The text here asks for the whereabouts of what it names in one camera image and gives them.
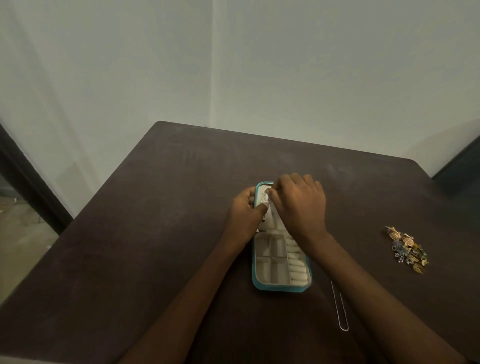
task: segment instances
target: person's left arm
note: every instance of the person's left arm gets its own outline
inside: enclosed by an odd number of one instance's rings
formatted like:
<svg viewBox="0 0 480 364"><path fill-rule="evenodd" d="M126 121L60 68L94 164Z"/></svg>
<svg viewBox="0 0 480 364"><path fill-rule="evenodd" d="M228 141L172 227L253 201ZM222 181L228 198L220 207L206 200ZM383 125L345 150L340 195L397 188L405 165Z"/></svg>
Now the person's left arm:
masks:
<svg viewBox="0 0 480 364"><path fill-rule="evenodd" d="M267 212L253 208L255 187L233 199L223 235L200 269L163 314L120 360L128 363L182 363L220 283Z"/></svg>

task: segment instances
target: wooden tabletop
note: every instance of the wooden tabletop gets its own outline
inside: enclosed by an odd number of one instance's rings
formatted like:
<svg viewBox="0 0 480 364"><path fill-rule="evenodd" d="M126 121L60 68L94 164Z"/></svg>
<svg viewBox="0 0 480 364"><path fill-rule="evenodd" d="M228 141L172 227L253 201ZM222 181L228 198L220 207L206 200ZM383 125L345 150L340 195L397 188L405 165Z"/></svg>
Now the wooden tabletop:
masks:
<svg viewBox="0 0 480 364"><path fill-rule="evenodd" d="M114 362L202 264L231 199L295 171L322 182L327 228L353 258L479 359L479 231L465 228L414 161L160 121L2 305L0 355ZM393 258L385 225L423 246L425 274ZM321 268L312 264L304 293L259 291L249 249L225 277L188 361L381 360L349 307L350 331L338 327Z"/></svg>

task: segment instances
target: forearm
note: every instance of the forearm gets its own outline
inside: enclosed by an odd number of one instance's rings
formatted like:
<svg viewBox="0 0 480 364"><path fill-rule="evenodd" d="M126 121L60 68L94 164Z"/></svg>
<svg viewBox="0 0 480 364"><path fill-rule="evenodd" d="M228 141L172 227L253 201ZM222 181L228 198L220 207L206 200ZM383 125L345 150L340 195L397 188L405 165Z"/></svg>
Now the forearm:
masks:
<svg viewBox="0 0 480 364"><path fill-rule="evenodd" d="M236 252L219 243L162 316L120 361L182 363Z"/></svg>
<svg viewBox="0 0 480 364"><path fill-rule="evenodd" d="M393 363L464 363L465 359L385 290L329 236L312 258L337 284Z"/></svg>

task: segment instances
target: open jewelry case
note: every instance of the open jewelry case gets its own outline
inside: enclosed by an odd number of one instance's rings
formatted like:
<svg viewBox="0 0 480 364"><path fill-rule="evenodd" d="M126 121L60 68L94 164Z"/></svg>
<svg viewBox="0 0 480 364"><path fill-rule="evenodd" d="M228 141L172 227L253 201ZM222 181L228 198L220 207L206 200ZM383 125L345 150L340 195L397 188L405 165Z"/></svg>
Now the open jewelry case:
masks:
<svg viewBox="0 0 480 364"><path fill-rule="evenodd" d="M268 201L273 182L260 182L254 205ZM252 280L264 291L303 292L312 284L312 270L305 253L288 234L275 205L270 203L252 243Z"/></svg>

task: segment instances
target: person's right hand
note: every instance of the person's right hand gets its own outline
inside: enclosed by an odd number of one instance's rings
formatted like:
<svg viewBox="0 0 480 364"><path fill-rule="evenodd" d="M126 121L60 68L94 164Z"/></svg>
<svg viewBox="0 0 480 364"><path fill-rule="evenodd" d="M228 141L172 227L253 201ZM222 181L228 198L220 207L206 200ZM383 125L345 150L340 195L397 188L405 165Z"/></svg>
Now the person's right hand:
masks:
<svg viewBox="0 0 480 364"><path fill-rule="evenodd" d="M324 189L312 176L284 174L266 190L289 234L308 255L328 238Z"/></svg>

